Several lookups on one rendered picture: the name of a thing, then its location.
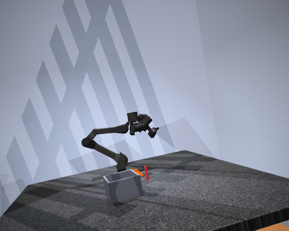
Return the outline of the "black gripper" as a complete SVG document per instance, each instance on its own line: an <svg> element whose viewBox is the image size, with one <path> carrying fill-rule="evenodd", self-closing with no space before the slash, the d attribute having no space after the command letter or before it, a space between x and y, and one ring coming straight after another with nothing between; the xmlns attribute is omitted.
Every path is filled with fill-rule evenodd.
<svg viewBox="0 0 289 231"><path fill-rule="evenodd" d="M141 132L141 131L146 131L146 130L148 130L149 132L148 132L148 135L151 137L151 138L154 138L155 137L155 135L156 135L156 133L157 133L157 130L159 129L159 128L150 128L150 127L144 127L143 125L142 125L142 123L140 122L141 120L142 120L142 117L141 117L141 115L142 114L139 114L138 115L138 123L140 124L140 126L141 126L141 129L140 129L140 131L139 132Z"/></svg>

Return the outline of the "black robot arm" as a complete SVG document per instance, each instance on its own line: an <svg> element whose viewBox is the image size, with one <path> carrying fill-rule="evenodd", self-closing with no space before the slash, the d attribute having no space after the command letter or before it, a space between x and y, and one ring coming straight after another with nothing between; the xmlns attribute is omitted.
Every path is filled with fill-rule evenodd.
<svg viewBox="0 0 289 231"><path fill-rule="evenodd" d="M95 128L87 137L85 137L81 141L81 144L84 147L95 149L107 155L108 157L114 159L117 162L116 168L117 168L118 173L126 171L125 165L128 163L128 157L121 152L120 154L118 154L99 145L93 139L95 138L97 134L107 134L107 133L125 134L128 132L129 129L130 129L130 135L135 135L135 132L139 132L141 129L141 126L139 123L134 123L134 122L137 122L138 120L137 112L127 113L127 117L128 117L128 122L126 124L119 125L116 127L110 127L110 128L99 128L99 129ZM142 123L142 125L144 127L149 127L149 124L152 121L152 119L147 114L142 114L141 117L142 117L142 120L140 122ZM130 127L128 128L129 124L130 124Z"/></svg>

